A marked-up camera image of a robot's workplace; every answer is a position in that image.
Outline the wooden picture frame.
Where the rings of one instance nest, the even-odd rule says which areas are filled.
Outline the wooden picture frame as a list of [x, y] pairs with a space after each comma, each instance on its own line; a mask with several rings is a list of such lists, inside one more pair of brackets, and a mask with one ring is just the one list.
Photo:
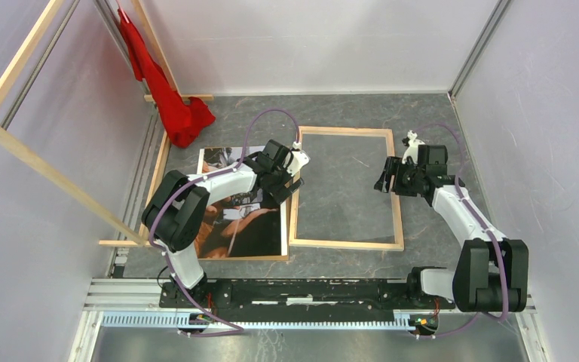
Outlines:
[[[305, 134], [323, 134], [323, 135], [345, 135], [345, 136], [367, 136], [367, 137], [383, 137], [387, 143], [388, 156], [396, 154], [394, 146], [394, 136], [389, 129], [377, 128], [355, 128], [355, 127], [317, 127], [317, 126], [303, 126], [301, 128], [301, 141], [303, 143], [303, 136]], [[377, 242], [356, 242], [356, 241], [322, 241], [322, 240], [308, 240], [300, 239], [297, 236], [297, 222], [298, 222], [298, 203], [299, 203], [299, 189], [296, 191], [291, 200], [291, 207], [289, 212], [289, 245], [292, 247], [324, 247], [332, 249], [356, 249], [356, 250], [386, 250], [402, 252], [405, 249], [405, 241], [403, 236], [403, 221], [401, 216], [400, 200], [396, 195], [389, 194], [392, 203], [392, 214], [394, 221], [394, 237], [392, 243], [381, 244]]]

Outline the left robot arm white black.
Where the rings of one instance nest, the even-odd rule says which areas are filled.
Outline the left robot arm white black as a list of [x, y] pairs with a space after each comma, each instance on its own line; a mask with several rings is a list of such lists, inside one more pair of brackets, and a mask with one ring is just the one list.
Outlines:
[[188, 307], [198, 307], [207, 297], [194, 246], [208, 206], [236, 194], [261, 192], [281, 205], [303, 185], [299, 171], [310, 161], [299, 143], [287, 147], [270, 140], [260, 151], [243, 153], [236, 162], [209, 173], [165, 175], [142, 212], [149, 243], [164, 255], [177, 296]]

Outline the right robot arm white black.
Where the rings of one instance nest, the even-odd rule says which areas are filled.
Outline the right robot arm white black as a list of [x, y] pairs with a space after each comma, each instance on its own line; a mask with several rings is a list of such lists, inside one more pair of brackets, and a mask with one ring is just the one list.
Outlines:
[[422, 197], [446, 222], [461, 253], [452, 270], [414, 267], [405, 288], [407, 302], [423, 308], [436, 297], [460, 311], [490, 316], [525, 310], [528, 298], [528, 247], [489, 222], [468, 195], [464, 182], [448, 172], [445, 146], [413, 146], [405, 157], [387, 157], [375, 190]]

